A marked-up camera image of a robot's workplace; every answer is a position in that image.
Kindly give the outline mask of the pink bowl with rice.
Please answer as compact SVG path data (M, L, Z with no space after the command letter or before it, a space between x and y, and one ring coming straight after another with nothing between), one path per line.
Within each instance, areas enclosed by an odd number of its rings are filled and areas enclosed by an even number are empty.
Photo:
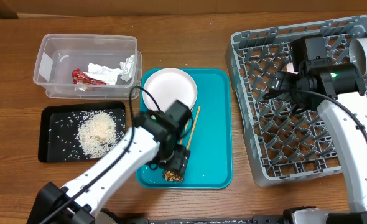
M294 70L294 64L291 62L291 63L288 63L287 65L286 65L286 70L288 71L288 72L290 72L290 73L294 73L294 74L298 74L298 72L296 72L295 70Z

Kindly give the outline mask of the brown food scrap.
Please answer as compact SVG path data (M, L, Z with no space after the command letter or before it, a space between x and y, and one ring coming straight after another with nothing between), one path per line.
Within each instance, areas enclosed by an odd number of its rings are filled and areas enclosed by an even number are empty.
M176 172L172 172L170 170L165 170L162 174L162 177L168 181L168 182L183 182L184 178L176 173Z

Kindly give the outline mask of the white napkin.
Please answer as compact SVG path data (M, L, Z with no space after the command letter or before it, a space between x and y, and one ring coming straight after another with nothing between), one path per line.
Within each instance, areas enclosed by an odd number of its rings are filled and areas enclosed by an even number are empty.
M106 85L117 84L118 78L129 81L134 75L134 62L136 56L131 55L125 61L119 63L120 68L109 68L94 63L88 64L88 71L83 72L89 78L101 81Z

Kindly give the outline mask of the red snack wrapper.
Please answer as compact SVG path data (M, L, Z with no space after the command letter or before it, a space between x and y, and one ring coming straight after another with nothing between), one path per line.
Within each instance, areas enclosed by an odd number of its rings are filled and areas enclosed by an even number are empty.
M85 85L106 85L105 82L90 78L84 74L80 69L76 69L72 72L72 80L74 84L85 84Z

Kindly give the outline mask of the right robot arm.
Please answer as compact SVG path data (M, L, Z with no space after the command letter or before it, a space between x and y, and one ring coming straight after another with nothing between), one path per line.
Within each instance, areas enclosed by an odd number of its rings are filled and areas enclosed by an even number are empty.
M367 223L367 38L353 39L350 61L335 65L322 35L290 43L293 69L277 72L264 99L315 110L332 137L348 193L348 212L284 210L280 223Z

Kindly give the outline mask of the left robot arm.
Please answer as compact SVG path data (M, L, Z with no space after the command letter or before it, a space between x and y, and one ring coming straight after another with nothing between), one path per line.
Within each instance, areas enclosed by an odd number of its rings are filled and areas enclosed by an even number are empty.
M184 176L190 151L179 141L192 118L179 100L166 111L140 112L122 140L82 175L63 187L47 183L28 223L95 223L107 201L143 165Z

